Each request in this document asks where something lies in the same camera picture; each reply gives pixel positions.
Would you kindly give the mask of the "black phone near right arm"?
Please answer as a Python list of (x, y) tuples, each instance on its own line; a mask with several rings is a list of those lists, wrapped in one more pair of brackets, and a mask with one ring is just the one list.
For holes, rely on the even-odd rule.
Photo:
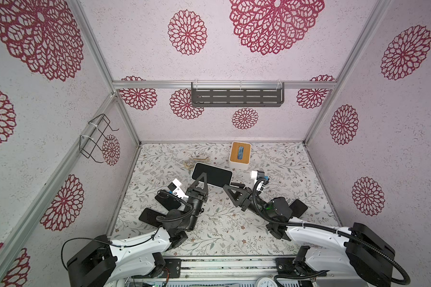
[(307, 211), (308, 206), (299, 199), (296, 199), (289, 205), (289, 208), (292, 211), (291, 217), (301, 218)]

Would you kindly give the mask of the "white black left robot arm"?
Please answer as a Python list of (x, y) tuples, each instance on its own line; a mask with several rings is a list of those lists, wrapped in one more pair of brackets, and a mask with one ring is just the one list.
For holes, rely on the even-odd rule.
[(184, 209), (158, 215), (156, 221), (160, 226), (151, 233), (120, 240), (109, 240), (105, 234), (89, 239), (64, 264), (72, 287), (102, 287), (129, 276), (161, 274), (165, 268), (163, 252), (179, 247), (187, 240), (188, 232), (195, 229), (208, 200), (207, 174), (201, 173), (182, 196), (165, 190), (158, 191), (158, 196), (170, 197), (184, 205)]

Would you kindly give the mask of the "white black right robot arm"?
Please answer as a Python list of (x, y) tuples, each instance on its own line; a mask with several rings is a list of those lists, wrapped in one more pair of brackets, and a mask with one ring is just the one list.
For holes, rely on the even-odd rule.
[(296, 280), (312, 279), (331, 271), (357, 275), (375, 287), (392, 283), (394, 249), (364, 224), (352, 227), (328, 227), (300, 220), (307, 206), (300, 200), (288, 203), (284, 197), (269, 202), (259, 191), (243, 185), (225, 185), (225, 193), (242, 210), (251, 210), (267, 221), (268, 232), (276, 239), (302, 244), (289, 276)]

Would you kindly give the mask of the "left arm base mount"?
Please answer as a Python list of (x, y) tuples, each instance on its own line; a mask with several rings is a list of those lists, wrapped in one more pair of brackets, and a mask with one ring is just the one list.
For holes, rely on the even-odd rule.
[(182, 259), (171, 258), (166, 259), (161, 253), (153, 253), (154, 268), (148, 274), (151, 278), (179, 278), (181, 274)]

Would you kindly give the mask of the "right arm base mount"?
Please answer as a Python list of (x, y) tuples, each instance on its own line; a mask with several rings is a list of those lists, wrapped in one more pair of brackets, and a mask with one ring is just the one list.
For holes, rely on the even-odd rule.
[(306, 254), (310, 249), (310, 246), (301, 246), (295, 256), (276, 258), (275, 264), (278, 274), (297, 277), (298, 279), (312, 279), (327, 275), (328, 270), (316, 271), (306, 263)]

